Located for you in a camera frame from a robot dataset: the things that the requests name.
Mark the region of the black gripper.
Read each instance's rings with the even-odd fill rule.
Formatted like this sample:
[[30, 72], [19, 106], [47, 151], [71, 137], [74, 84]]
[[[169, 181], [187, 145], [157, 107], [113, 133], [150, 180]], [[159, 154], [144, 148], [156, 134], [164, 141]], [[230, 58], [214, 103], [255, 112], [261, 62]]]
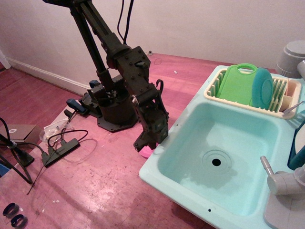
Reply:
[[133, 143], [133, 147], [137, 152], [145, 146], [154, 150], [168, 136], [168, 112], [160, 97], [141, 106], [140, 111], [143, 132]]

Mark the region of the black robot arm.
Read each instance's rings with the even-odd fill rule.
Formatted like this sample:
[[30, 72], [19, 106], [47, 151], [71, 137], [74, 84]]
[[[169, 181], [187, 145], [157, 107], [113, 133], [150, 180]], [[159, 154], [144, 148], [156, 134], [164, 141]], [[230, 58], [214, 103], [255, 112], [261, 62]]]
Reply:
[[131, 48], [110, 30], [90, 0], [52, 0], [70, 10], [96, 67], [99, 83], [92, 83], [86, 104], [98, 125], [110, 132], [140, 122], [137, 151], [155, 149], [168, 136], [168, 112], [161, 94], [163, 81], [149, 81], [150, 60], [141, 47]]

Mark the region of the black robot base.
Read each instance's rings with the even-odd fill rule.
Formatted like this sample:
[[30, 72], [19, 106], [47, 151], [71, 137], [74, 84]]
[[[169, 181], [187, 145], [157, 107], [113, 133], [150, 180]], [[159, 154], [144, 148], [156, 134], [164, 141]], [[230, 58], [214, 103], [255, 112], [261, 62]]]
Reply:
[[115, 133], [132, 128], [138, 122], [138, 117], [122, 76], [117, 75], [112, 80], [115, 85], [112, 92], [107, 92], [99, 81], [90, 81], [91, 88], [79, 102], [88, 110], [88, 114], [97, 118], [99, 127]]

